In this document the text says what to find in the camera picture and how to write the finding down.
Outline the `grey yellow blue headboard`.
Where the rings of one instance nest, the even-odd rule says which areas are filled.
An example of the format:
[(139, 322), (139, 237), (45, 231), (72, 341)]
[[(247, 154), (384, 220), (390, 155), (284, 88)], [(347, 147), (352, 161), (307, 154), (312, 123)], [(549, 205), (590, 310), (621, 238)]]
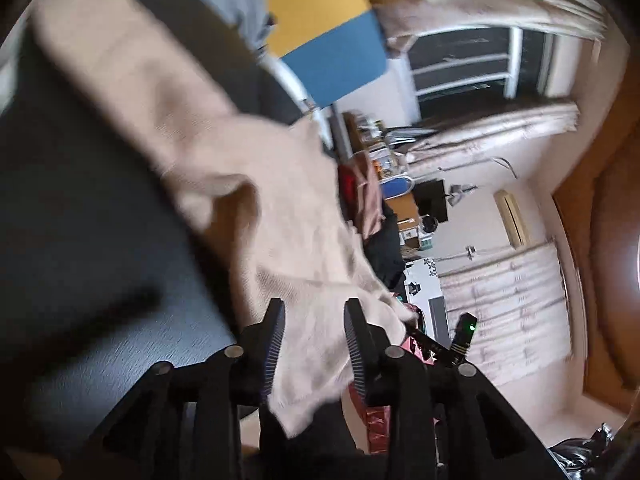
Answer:
[(269, 52), (282, 58), (325, 107), (386, 72), (381, 27), (369, 0), (267, 0), (276, 28)]

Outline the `pink knitted sweater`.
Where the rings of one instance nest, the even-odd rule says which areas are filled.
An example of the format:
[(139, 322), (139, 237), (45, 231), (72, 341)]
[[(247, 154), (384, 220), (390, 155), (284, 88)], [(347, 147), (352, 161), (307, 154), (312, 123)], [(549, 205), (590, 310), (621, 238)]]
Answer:
[(380, 180), (375, 166), (365, 152), (356, 153), (349, 161), (355, 177), (356, 212), (354, 223), (362, 240), (376, 234), (385, 220)]

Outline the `beige knitted sweater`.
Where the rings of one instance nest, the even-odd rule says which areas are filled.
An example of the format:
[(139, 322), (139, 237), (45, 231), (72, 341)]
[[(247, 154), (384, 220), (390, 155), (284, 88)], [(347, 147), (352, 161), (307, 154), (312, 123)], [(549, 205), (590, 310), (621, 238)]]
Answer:
[(283, 300), (267, 404), (286, 435), (297, 436), (352, 381), (347, 300), (359, 300), (393, 344), (411, 318), (343, 218), (336, 165), (317, 124), (240, 112), (138, 0), (36, 0), (35, 29), (227, 267), (240, 325), (258, 323), (271, 299)]

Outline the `red garment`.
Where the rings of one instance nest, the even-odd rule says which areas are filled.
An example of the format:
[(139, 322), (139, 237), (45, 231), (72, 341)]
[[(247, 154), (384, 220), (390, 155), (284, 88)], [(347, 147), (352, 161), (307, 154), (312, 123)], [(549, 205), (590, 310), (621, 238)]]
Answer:
[(337, 181), (343, 216), (346, 221), (352, 221), (358, 212), (356, 176), (349, 166), (338, 165)]

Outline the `black monitor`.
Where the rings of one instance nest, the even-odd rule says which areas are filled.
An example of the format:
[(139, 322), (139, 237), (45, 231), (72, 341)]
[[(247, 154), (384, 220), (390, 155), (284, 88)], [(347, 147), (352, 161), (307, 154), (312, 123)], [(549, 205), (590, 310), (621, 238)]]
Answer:
[(443, 180), (431, 180), (418, 183), (412, 189), (421, 217), (431, 216), (439, 223), (448, 221), (448, 204)]

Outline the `wall air conditioner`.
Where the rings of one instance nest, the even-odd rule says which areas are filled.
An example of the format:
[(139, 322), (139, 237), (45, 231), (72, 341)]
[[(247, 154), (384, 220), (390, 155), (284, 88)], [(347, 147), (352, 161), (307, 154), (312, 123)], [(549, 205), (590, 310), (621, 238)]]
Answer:
[(511, 193), (500, 190), (495, 192), (494, 200), (510, 245), (514, 249), (527, 246), (529, 244), (529, 232), (516, 198)]

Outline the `pink quilted bedding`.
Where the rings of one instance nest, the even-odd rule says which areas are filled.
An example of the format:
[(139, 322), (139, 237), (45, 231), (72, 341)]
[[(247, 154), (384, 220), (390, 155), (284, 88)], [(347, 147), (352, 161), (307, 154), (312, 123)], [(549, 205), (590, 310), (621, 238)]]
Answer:
[(363, 425), (366, 427), (367, 447), (371, 455), (383, 456), (388, 453), (389, 448), (395, 445), (394, 429), (399, 430), (399, 437), (408, 437), (408, 430), (414, 430), (414, 440), (423, 440), (423, 445), (427, 445), (428, 452), (432, 459), (437, 458), (437, 423), (438, 420), (431, 413), (428, 406), (418, 407), (416, 398), (410, 399), (409, 387), (401, 379), (402, 374), (407, 374), (397, 370), (400, 377), (397, 385), (396, 396), (390, 405), (370, 406), (360, 396), (355, 384), (349, 386), (349, 396), (355, 405), (356, 412)]

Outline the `blue backed chair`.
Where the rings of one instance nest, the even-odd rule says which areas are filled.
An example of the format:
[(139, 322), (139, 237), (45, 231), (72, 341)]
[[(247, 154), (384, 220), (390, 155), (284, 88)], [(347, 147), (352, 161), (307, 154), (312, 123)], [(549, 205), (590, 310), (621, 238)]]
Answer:
[(398, 176), (389, 177), (380, 182), (383, 200), (393, 200), (404, 196), (410, 193), (413, 187), (413, 180), (405, 174), (398, 174)]

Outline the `white printed pillow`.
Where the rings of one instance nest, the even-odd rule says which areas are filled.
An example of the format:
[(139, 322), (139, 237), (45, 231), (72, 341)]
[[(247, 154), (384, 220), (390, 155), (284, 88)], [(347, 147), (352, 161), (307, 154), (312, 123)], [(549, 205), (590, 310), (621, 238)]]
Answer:
[(323, 145), (328, 150), (332, 150), (333, 139), (326, 115), (314, 102), (296, 73), (288, 67), (288, 64), (267, 50), (262, 50), (259, 57), (259, 64), (280, 84), (300, 111), (304, 115), (310, 116), (316, 122)]

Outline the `wooden wardrobe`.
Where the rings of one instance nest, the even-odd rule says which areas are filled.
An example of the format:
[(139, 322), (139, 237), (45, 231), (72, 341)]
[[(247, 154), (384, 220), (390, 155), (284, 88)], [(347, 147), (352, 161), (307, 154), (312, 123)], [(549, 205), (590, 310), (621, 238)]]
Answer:
[(639, 57), (598, 134), (553, 194), (582, 281), (585, 394), (621, 412), (639, 387)]

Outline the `black garment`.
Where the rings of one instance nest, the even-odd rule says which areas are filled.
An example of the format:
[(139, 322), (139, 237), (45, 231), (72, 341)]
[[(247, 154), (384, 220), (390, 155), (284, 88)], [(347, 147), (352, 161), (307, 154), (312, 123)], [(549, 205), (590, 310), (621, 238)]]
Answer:
[(382, 213), (381, 229), (366, 240), (364, 254), (376, 277), (390, 292), (406, 301), (406, 265), (400, 251), (397, 216), (385, 202), (382, 202)]

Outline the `wooden side shelf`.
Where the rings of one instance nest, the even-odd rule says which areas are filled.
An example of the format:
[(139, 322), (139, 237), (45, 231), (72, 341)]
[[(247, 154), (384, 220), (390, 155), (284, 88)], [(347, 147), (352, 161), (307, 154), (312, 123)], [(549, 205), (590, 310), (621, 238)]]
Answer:
[(382, 231), (390, 214), (396, 217), (399, 243), (418, 249), (422, 221), (411, 192), (414, 181), (394, 147), (393, 131), (378, 119), (356, 112), (342, 114), (352, 157), (345, 162), (345, 202), (350, 221), (363, 240)]

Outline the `patterned beige curtain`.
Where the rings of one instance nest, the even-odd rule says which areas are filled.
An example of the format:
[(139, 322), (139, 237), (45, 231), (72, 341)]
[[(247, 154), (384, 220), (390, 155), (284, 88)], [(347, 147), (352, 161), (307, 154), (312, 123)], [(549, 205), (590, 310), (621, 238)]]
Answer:
[[(369, 0), (405, 62), (418, 121), (386, 134), (413, 174), (576, 130), (582, 44), (606, 31), (598, 0)], [(559, 47), (573, 51), (559, 56)]]

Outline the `window with white frame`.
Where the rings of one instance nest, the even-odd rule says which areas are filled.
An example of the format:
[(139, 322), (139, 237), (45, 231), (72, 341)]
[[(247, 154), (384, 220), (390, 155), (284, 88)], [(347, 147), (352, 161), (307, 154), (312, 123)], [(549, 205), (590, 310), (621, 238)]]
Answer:
[(517, 27), (425, 35), (408, 51), (422, 119), (544, 93), (554, 37)]

